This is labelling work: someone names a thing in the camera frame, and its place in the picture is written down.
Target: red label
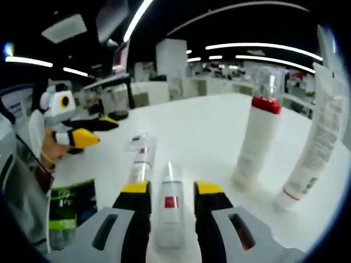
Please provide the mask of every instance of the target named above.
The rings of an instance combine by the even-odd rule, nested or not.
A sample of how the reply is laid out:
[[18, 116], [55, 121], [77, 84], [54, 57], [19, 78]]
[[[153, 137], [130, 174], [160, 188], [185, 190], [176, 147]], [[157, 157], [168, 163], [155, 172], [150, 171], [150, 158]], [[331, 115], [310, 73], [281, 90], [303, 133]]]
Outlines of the red label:
[[148, 148], [141, 148], [140, 149], [140, 153], [147, 153], [148, 152]]
[[165, 208], [178, 208], [178, 196], [166, 196]]
[[273, 114], [280, 114], [281, 106], [275, 99], [265, 99], [263, 97], [253, 97], [251, 106], [259, 108], [263, 111], [268, 111]]

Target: plastic bottle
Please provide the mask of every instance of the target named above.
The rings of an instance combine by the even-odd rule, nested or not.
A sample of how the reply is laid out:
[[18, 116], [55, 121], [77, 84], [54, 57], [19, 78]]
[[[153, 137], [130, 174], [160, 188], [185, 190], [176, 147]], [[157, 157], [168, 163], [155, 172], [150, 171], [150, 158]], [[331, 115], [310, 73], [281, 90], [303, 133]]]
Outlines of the plastic bottle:
[[132, 139], [130, 150], [137, 151], [129, 171], [128, 184], [142, 182], [152, 177], [156, 153], [156, 139], [150, 135], [136, 136]]
[[288, 209], [301, 200], [325, 169], [342, 130], [345, 83], [317, 63], [316, 108], [302, 154], [283, 189], [274, 200], [276, 207]]
[[156, 245], [160, 248], [183, 247], [185, 221], [182, 172], [170, 162], [162, 178], [157, 216]]
[[280, 122], [284, 94], [283, 70], [262, 67], [255, 74], [250, 113], [231, 182], [241, 190], [251, 189], [269, 154]]

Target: red stripe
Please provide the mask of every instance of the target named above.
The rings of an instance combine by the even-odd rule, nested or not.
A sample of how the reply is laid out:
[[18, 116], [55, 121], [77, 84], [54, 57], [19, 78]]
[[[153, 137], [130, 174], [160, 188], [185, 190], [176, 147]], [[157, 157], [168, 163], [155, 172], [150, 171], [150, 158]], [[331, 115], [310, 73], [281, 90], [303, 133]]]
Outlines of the red stripe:
[[294, 199], [296, 201], [300, 201], [299, 198], [296, 198], [295, 196], [292, 196], [291, 194], [289, 194], [288, 192], [286, 192], [285, 188], [283, 188], [283, 192], [284, 194], [286, 194], [287, 196], [289, 196], [291, 199]]
[[146, 164], [148, 164], [148, 165], [151, 167], [151, 169], [152, 169], [152, 165], [151, 165], [151, 163], [149, 163], [149, 162], [142, 162], [142, 161], [139, 161], [139, 162], [134, 162], [134, 163], [146, 163]]

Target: gray gripper base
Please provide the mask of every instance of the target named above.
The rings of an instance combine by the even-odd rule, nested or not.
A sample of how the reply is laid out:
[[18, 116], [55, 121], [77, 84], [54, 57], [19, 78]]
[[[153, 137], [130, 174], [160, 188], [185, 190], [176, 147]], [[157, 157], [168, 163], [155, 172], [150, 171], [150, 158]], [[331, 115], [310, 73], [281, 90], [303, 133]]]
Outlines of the gray gripper base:
[[[249, 230], [255, 245], [244, 250], [230, 218], [238, 215]], [[296, 248], [284, 248], [273, 239], [271, 229], [242, 207], [212, 211], [222, 235], [227, 262], [298, 263], [304, 253]]]
[[[47, 255], [50, 262], [64, 263], [117, 263], [121, 262], [122, 246], [128, 225], [134, 211], [117, 208], [104, 208], [77, 228], [74, 242], [61, 251]], [[106, 240], [103, 250], [93, 246], [94, 239], [105, 219], [110, 215], [117, 216]]]

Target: red cap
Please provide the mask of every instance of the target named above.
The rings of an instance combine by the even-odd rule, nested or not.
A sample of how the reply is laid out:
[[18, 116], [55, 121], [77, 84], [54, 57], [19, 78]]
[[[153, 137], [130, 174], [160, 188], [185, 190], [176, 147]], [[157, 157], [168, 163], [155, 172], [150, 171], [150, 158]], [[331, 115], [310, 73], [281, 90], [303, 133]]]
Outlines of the red cap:
[[266, 99], [264, 97], [253, 97], [251, 106], [273, 114], [280, 114], [281, 111], [279, 102], [277, 102], [275, 99]]

